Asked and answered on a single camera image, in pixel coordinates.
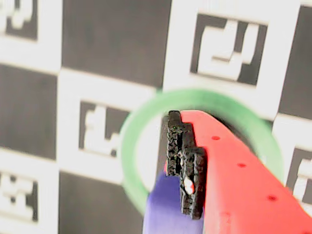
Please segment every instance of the blue object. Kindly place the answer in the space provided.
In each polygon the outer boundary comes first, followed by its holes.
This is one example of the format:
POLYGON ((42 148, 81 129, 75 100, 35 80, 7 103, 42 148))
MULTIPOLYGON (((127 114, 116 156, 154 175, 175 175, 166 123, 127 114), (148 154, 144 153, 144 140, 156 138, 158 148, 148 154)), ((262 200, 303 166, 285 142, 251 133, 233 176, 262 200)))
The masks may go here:
POLYGON ((179 178, 162 173, 147 199, 143 234, 202 234, 203 224, 181 213, 179 178))

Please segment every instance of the black textured pad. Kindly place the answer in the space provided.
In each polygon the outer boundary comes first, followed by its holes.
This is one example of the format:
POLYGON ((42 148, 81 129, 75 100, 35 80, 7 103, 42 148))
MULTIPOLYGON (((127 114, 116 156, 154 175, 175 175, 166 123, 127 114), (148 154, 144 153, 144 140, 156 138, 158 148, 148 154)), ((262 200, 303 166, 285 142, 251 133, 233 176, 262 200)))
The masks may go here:
POLYGON ((183 123, 179 111, 170 111, 167 128, 167 175, 180 178, 181 212, 200 219, 206 187, 206 151, 196 147, 193 125, 183 123), (191 181, 191 192, 185 181, 191 181))

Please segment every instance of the green ring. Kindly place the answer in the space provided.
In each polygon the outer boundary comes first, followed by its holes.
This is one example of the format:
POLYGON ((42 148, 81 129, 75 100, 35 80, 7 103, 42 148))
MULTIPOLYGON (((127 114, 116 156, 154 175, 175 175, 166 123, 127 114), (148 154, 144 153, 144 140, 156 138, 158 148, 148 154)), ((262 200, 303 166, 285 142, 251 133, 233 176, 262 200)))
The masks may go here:
POLYGON ((120 131, 121 143, 117 151, 124 174, 124 190, 142 214, 145 212, 149 192, 137 172, 136 144, 148 122, 170 110, 202 110, 235 126, 249 139, 256 155, 266 167, 283 181, 282 155, 268 124, 245 106, 227 96, 201 89, 158 93, 126 119, 120 131))

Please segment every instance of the red plastic part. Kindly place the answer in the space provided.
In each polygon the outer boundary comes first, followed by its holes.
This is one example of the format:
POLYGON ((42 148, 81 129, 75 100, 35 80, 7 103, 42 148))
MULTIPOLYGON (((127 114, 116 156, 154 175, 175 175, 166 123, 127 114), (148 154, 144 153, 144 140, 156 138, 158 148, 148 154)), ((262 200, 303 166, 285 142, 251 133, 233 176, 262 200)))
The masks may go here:
POLYGON ((249 148, 212 116, 181 112, 208 155, 207 234, 312 234, 312 218, 249 148))

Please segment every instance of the purple object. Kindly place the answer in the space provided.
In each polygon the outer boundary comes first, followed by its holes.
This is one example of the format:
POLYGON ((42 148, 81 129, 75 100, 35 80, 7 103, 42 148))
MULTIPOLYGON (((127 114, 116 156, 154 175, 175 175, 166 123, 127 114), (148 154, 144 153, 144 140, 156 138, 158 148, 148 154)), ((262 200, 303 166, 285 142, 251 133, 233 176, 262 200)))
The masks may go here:
POLYGON ((143 234, 202 234, 203 224, 181 213, 179 178, 162 173, 147 199, 143 234))

